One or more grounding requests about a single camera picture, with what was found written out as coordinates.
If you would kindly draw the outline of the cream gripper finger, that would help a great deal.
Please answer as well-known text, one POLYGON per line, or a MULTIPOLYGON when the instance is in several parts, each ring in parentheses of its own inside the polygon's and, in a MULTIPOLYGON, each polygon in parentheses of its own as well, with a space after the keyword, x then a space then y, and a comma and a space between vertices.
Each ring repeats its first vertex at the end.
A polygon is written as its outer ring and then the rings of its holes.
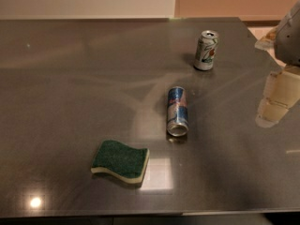
POLYGON ((256 124, 261 128, 271 128, 299 99, 300 67, 287 65, 280 72, 271 72, 266 79, 256 124))
POLYGON ((275 26, 263 37, 256 41, 254 47, 259 50, 268 51, 274 48, 278 28, 275 26))

